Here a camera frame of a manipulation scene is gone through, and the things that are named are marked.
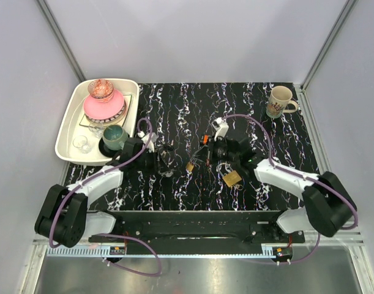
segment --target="padlock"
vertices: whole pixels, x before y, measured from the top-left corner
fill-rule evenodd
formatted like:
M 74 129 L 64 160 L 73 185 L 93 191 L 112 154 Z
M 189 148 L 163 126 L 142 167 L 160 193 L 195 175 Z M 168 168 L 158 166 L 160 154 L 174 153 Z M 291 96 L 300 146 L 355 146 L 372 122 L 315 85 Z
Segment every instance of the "padlock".
M 229 167 L 229 168 L 230 168 L 230 172 L 227 175 L 223 175 L 223 173 L 220 171 L 220 168 L 219 168 L 218 172 L 222 176 L 222 179 L 224 180 L 226 185 L 228 187 L 232 187 L 235 184 L 237 184 L 239 181 L 241 181 L 242 178 L 240 177 L 238 172 L 233 170 L 231 167 Z
M 187 163 L 187 166 L 185 167 L 185 169 L 186 169 L 187 171 L 189 171 L 190 173 L 192 172 L 193 168 L 194 168 L 194 165 L 193 165 L 193 163 L 192 163 L 191 161 L 188 162 L 188 163 Z

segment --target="black marble surface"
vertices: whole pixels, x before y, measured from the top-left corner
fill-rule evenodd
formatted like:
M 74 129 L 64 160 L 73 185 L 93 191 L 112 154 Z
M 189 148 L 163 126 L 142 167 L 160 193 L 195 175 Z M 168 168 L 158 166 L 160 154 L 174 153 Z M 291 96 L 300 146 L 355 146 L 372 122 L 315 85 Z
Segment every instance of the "black marble surface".
M 141 110 L 147 117 L 159 143 L 174 144 L 166 160 L 175 169 L 170 178 L 142 172 L 129 173 L 122 186 L 109 191 L 91 209 L 109 210 L 277 210 L 297 208 L 299 199 L 276 187 L 258 181 L 244 181 L 242 189 L 229 188 L 216 167 L 185 166 L 198 148 L 202 134 L 214 134 L 209 122 L 219 116 L 242 113 L 252 115 L 269 132 L 274 156 L 281 163 L 305 172 L 318 167 L 307 133 L 302 110 L 279 119 L 265 114 L 274 86 L 290 88 L 291 83 L 175 83 L 140 85 Z M 263 132 L 246 119 L 229 119 L 228 138 L 240 140 L 246 135 L 251 145 L 267 152 Z M 65 184 L 85 179 L 100 167 L 70 164 Z

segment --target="white wall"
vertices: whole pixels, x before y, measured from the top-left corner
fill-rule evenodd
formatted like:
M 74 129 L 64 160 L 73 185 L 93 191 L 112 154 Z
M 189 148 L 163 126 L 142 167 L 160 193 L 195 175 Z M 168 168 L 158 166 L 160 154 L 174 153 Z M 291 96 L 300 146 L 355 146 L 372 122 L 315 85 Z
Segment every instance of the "white wall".
M 374 265 L 374 0 L 356 4 L 307 94 Z
M 345 0 L 48 0 L 86 78 L 293 81 Z
M 14 293 L 63 162 L 54 143 L 78 83 L 33 0 L 0 0 L 0 293 Z

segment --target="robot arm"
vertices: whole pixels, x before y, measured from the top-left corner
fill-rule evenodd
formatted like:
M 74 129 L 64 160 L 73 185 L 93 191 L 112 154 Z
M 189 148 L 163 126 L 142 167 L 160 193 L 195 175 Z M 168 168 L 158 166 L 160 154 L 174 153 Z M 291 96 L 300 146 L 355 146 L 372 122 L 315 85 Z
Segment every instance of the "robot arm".
M 131 169 L 149 170 L 160 175 L 170 176 L 172 171 L 162 160 L 160 153 L 155 149 L 156 136 L 153 135 L 149 148 L 134 162 L 121 169 L 108 171 L 111 168 L 127 161 L 142 149 L 148 136 L 140 134 L 139 138 L 129 138 L 121 152 L 115 155 L 106 166 L 92 175 L 93 180 L 85 185 L 79 181 L 66 187 L 54 185 L 48 191 L 40 214 L 35 224 L 36 233 L 49 238 L 51 225 L 63 198 L 74 188 L 80 186 L 67 202 L 67 206 L 60 215 L 53 239 L 65 247 L 74 247 L 80 239 L 99 233 L 110 233 L 116 223 L 115 217 L 106 212 L 88 213 L 88 209 L 98 198 L 122 184 L 124 173 Z
M 204 135 L 201 138 L 201 148 L 193 155 L 191 164 L 198 161 L 206 165 L 226 161 L 234 169 L 223 176 L 224 182 L 231 187 L 242 178 L 255 178 L 259 182 L 279 187 L 304 202 L 304 207 L 284 211 L 276 219 L 279 228 L 289 234 L 300 230 L 315 229 L 324 236 L 332 237 L 350 219 L 352 213 L 340 199 L 327 190 L 316 185 L 307 178 L 325 183 L 333 190 L 344 196 L 356 209 L 356 205 L 348 195 L 339 179 L 327 171 L 323 175 L 305 173 L 281 164 L 273 166 L 269 159 L 257 155 L 252 150 L 246 138 L 240 142 L 225 138 L 228 130 L 227 123 L 221 118 L 216 119 L 212 126 L 215 135 Z M 302 175 L 303 178 L 279 169 L 283 167 L 289 171 Z

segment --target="mug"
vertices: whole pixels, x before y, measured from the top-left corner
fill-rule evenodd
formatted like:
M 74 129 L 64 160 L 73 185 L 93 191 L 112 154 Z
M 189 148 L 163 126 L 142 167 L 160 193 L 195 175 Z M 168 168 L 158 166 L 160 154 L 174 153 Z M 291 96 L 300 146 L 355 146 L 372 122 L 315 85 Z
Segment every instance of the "mug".
M 124 143 L 127 139 L 128 133 L 117 124 L 107 127 L 102 133 L 104 144 L 113 151 L 123 149 Z
M 271 90 L 266 113 L 270 118 L 278 118 L 282 113 L 292 113 L 298 110 L 298 103 L 291 100 L 293 93 L 289 88 L 276 86 Z M 293 104 L 295 109 L 285 109 L 288 104 Z

